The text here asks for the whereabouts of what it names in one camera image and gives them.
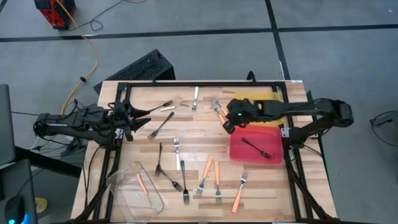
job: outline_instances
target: concrete floor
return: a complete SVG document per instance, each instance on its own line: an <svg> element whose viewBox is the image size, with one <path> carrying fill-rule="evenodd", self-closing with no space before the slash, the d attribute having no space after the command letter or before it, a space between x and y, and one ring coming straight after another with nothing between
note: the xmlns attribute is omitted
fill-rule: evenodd
<svg viewBox="0 0 398 224"><path fill-rule="evenodd" d="M117 1L76 1L79 24ZM398 2L377 0L272 0L278 27L398 24ZM263 0L148 0L122 2L99 20L104 29L85 34L177 30L270 28ZM5 37L76 35L53 30L33 1L7 1L0 13L0 83L11 89L14 111L59 113L78 78L94 64L84 40L1 42ZM398 207L398 150L380 142L369 119L396 110L397 29L280 33L291 79L303 80L315 98L347 101L355 123L332 129L324 138L326 165L338 216L342 220L395 223ZM272 33L98 39L96 73L76 93L83 104L96 103L92 86L159 49L174 65L177 79L241 79L253 70L257 79L282 79ZM31 147L35 118L13 116L16 144ZM64 158L81 162L83 155ZM63 194L49 189L59 184ZM50 206L41 223L65 221L77 180L50 172L34 179L37 196Z"/></svg>

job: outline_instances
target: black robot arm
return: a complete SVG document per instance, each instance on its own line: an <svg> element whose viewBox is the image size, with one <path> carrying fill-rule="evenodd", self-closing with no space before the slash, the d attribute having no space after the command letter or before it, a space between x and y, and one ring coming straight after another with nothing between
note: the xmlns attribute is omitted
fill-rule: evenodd
<svg viewBox="0 0 398 224"><path fill-rule="evenodd" d="M110 103L110 110L96 105L80 108L77 100L73 104L74 108L67 115L40 114L33 126L36 135L43 138L63 134L112 147L117 129L122 129L126 139L132 141L131 132L150 121L150 118L136 119L149 112L135 109L128 101Z"/></svg>
<svg viewBox="0 0 398 224"><path fill-rule="evenodd" d="M319 115L320 119L302 127L290 128L284 135L291 146L302 147L309 136L322 134L333 126L348 127L353 122L353 112L349 104L340 100L317 99L304 103L283 103L277 100L233 99L227 109L228 121L224 128L233 133L235 126L244 128L250 122L269 122L284 116Z"/></svg>

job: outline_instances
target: utensil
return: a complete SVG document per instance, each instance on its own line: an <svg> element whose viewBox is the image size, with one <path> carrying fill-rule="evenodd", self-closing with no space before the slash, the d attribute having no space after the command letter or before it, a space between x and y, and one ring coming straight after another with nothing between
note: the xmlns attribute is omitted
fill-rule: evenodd
<svg viewBox="0 0 398 224"><path fill-rule="evenodd" d="M142 181L142 178L141 178L141 175L140 175L140 174L137 174L137 179L138 179L139 185L141 186L142 190L143 190L144 193L147 195L147 194L148 194L148 191L147 191L147 189L145 188L145 185L144 185L144 183L143 183L143 181Z"/></svg>
<svg viewBox="0 0 398 224"><path fill-rule="evenodd" d="M203 188L205 187L205 179L206 179L206 177L207 177L207 173L209 172L209 170L210 170L210 165L211 165L211 162L213 161L213 156L209 156L209 159L207 160L207 164L206 164L206 169L205 169L205 173L203 174L203 179L201 180L201 182L200 182L200 184L199 184L199 187L198 187L198 190L197 190L197 193L196 193L196 196L201 196L201 193L203 192Z"/></svg>
<svg viewBox="0 0 398 224"><path fill-rule="evenodd" d="M166 120L159 126L159 128L156 129L153 133L151 133L151 134L147 137L147 139L151 140L151 139L153 139L154 137L156 137L156 135L157 135L157 133L159 132L160 128L161 128L173 115L174 115L174 112L171 112L171 113L169 114L169 116L166 118Z"/></svg>
<svg viewBox="0 0 398 224"><path fill-rule="evenodd" d="M242 174L242 177L241 177L241 187L239 188L239 192L236 196L234 206L232 208L232 213L236 213L236 211L238 210L239 201L240 201L241 195L242 195L242 188L243 188L244 183L246 183L247 179L248 179L248 172L244 171Z"/></svg>
<svg viewBox="0 0 398 224"><path fill-rule="evenodd" d="M175 147L175 160L177 161L177 170L181 170L180 165L180 140L178 138L174 138L174 147Z"/></svg>
<svg viewBox="0 0 398 224"><path fill-rule="evenodd" d="M182 192L184 198L184 204L189 205L189 193L187 190L187 185L185 184L185 162L181 161L182 177L184 178L184 191Z"/></svg>
<svg viewBox="0 0 398 224"><path fill-rule="evenodd" d="M217 191L216 191L216 203L221 203L221 191L219 188L220 185L220 168L218 166L218 161L214 162L214 170L216 172L216 184L217 184Z"/></svg>
<svg viewBox="0 0 398 224"><path fill-rule="evenodd" d="M265 158L267 158L267 159L272 159L272 156L271 156L270 154L268 154L267 152L264 152L264 151L260 150L260 149L257 148L255 145L251 144L251 142L249 142L249 140L247 140L247 139L245 139L245 138L242 138L242 142L244 142L244 143L250 145L251 147L257 149L257 150L261 153L261 155L264 156Z"/></svg>
<svg viewBox="0 0 398 224"><path fill-rule="evenodd" d="M176 106L169 106L168 108L160 109L160 112L172 110L172 109L175 109L175 108L176 108Z"/></svg>
<svg viewBox="0 0 398 224"><path fill-rule="evenodd" d="M163 150L163 143L161 142L159 144L159 160L157 162L157 166L156 166L156 170L155 170L155 176L157 176L157 177L160 175L160 170L162 169L160 167L160 155L162 154L162 150Z"/></svg>
<svg viewBox="0 0 398 224"><path fill-rule="evenodd" d="M170 177L168 177L168 175L164 172L163 169L160 169L160 173L162 173L163 175L165 175L173 184L173 187L178 190L179 192L182 192L182 187L179 183L177 183L176 181L172 180Z"/></svg>
<svg viewBox="0 0 398 224"><path fill-rule="evenodd" d="M193 105L192 105L192 111L196 111L197 110L198 91L199 91L199 86L196 86L195 87L195 97L193 99Z"/></svg>
<svg viewBox="0 0 398 224"><path fill-rule="evenodd" d="M221 110L224 113L224 116L226 116L228 114L228 112L226 111L226 109L223 108L223 106L220 104L220 101L218 100L217 96L213 96L213 102L219 106L221 108Z"/></svg>
<svg viewBox="0 0 398 224"><path fill-rule="evenodd" d="M156 110L156 109L158 109L158 108L161 108L161 107L163 107L163 106L170 106L172 103L173 103L173 100L169 100L169 101L167 101L166 103L164 103L164 104L162 104L162 105L160 105L160 106L158 106L158 107L156 107L156 108L154 108L154 109L149 110L149 112L152 112L152 111L154 111L154 110Z"/></svg>
<svg viewBox="0 0 398 224"><path fill-rule="evenodd" d="M218 117L219 117L219 119L220 119L220 121L221 121L221 124L224 124L224 123L225 123L225 120L224 120L224 118L222 117L222 115L220 114L220 112L218 111L218 108L217 108L217 106L216 106L216 104L215 104L214 102L212 102L211 107L212 107L213 110L217 113L217 115L218 115Z"/></svg>

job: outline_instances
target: red tray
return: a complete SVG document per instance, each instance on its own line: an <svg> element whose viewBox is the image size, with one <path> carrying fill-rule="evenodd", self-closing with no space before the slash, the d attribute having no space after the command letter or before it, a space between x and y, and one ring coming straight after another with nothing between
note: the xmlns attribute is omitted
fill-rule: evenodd
<svg viewBox="0 0 398 224"><path fill-rule="evenodd" d="M267 159L261 153L242 141L246 138L262 151L272 156ZM282 135L277 127L247 125L236 127L230 138L229 158L233 161L257 162L263 164L279 164L283 159Z"/></svg>

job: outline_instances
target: butcher block tabletop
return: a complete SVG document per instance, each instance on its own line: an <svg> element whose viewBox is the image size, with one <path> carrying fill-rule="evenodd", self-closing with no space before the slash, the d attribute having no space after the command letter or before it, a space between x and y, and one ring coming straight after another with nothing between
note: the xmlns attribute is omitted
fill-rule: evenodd
<svg viewBox="0 0 398 224"><path fill-rule="evenodd" d="M98 106L107 108L114 102L118 82L104 82L98 100ZM302 82L286 81L290 102L306 101ZM209 86L199 87L198 108L192 111L194 86L174 87L132 87L130 101L133 107L149 110L166 101L173 100L178 106L174 110L153 111L147 117L152 120L136 133L134 141L123 141L119 168L127 167L132 162L140 162L145 168L164 203L164 209L151 222L294 222L294 210L290 194L287 171L284 161L277 165L255 164L250 162L231 161L229 159L229 135L223 129L219 118L212 110L210 102L215 95L221 105L226 107L236 92L262 91L272 92L267 86ZM175 115L159 131L158 135L148 140L148 135L156 130L173 111ZM293 117L294 125L301 127L312 121L310 116ZM159 143L164 143L161 166L171 179L183 186L181 171L176 170L174 138L180 140L180 159L185 161L187 189L190 204L184 205L183 195L176 191L164 176L155 176L159 157ZM316 140L309 139L306 145L319 151ZM84 161L85 172L98 145L89 142ZM335 217L335 207L331 197L330 186L326 176L323 159L306 149L300 150L303 169L309 191L317 202L331 216ZM206 167L209 156L220 165L220 190L222 204L215 200L216 180L214 162L210 167L201 197L195 192ZM89 200L94 196L100 181L104 149L100 149L91 165ZM240 186L244 170L248 171L248 180L243 188L238 211L232 212L233 203ZM298 199L302 216L305 217L303 197L299 189ZM104 194L100 218L104 217L108 191ZM125 222L126 219L114 200L111 222ZM76 192L72 218L77 217L84 209L85 187L83 173Z"/></svg>

